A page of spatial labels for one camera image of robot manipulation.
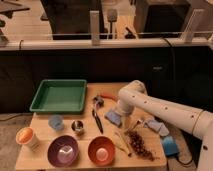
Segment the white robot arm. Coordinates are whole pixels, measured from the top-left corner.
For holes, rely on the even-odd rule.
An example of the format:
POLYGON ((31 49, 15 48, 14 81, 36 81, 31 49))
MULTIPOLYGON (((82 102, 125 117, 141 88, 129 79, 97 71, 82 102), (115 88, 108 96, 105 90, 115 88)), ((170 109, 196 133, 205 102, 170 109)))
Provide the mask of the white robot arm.
POLYGON ((128 117, 142 109, 202 141, 197 171, 213 171, 213 113, 148 96, 145 85, 134 80, 118 92, 119 114, 128 117))

